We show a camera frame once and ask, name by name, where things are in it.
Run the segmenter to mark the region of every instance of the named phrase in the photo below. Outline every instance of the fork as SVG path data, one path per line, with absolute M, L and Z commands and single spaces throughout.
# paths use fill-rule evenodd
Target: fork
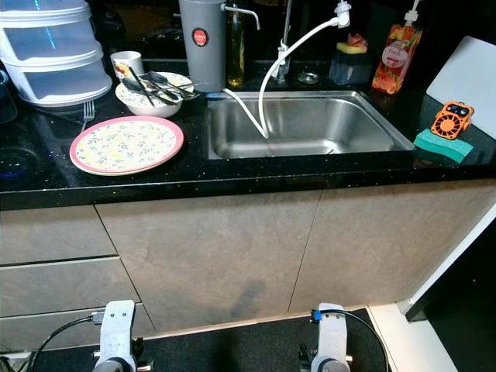
M 84 132 L 86 125 L 95 118 L 95 102 L 88 101 L 84 103 L 83 107 L 83 127 L 81 132 Z

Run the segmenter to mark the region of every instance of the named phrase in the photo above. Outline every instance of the yellow sponge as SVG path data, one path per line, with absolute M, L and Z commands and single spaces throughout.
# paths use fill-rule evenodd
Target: yellow sponge
M 337 43 L 336 49 L 341 50 L 346 54 L 362 54 L 367 52 L 367 47 L 365 46 L 351 46 L 348 43 Z

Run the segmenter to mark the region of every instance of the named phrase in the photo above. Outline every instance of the cabinet door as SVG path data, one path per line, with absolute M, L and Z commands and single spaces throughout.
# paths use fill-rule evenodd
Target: cabinet door
M 105 308 L 93 308 L 73 312 L 0 318 L 0 328 L 2 329 L 0 342 L 4 348 L 9 350 L 33 350 L 40 347 L 42 341 L 55 329 L 73 320 L 89 316 L 92 312 L 104 310 Z M 136 304 L 133 337 L 152 336 L 153 334 L 153 326 L 143 308 L 143 304 Z M 99 342 L 100 326 L 88 322 L 66 329 L 50 341 L 47 349 L 93 345 Z
M 118 257 L 0 267 L 1 316 L 140 301 Z
M 157 331 L 288 311 L 321 191 L 98 205 Z
M 409 298 L 495 202 L 495 180 L 324 191 L 291 310 Z
M 93 206 L 5 211 L 0 264 L 115 255 Z

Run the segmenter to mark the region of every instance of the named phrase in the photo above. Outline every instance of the dish soap bottle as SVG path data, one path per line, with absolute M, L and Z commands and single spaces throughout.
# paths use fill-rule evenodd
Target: dish soap bottle
M 237 0 L 227 3 L 239 8 Z M 244 14 L 227 12 L 227 81 L 233 87 L 239 87 L 245 81 L 245 29 Z
M 413 26 L 419 16 L 417 5 L 419 0 L 414 0 L 412 10 L 405 14 L 404 26 L 391 27 L 386 47 L 382 52 L 379 66 L 372 80 L 372 88 L 395 95 L 401 89 L 403 80 L 412 62 L 413 55 L 422 37 L 422 29 Z

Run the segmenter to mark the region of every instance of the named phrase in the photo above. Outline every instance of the white plastic drawer organizer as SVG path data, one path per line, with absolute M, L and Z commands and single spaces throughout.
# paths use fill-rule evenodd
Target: white plastic drawer organizer
M 90 17 L 84 0 L 0 0 L 0 59 L 23 100 L 60 107 L 109 91 Z

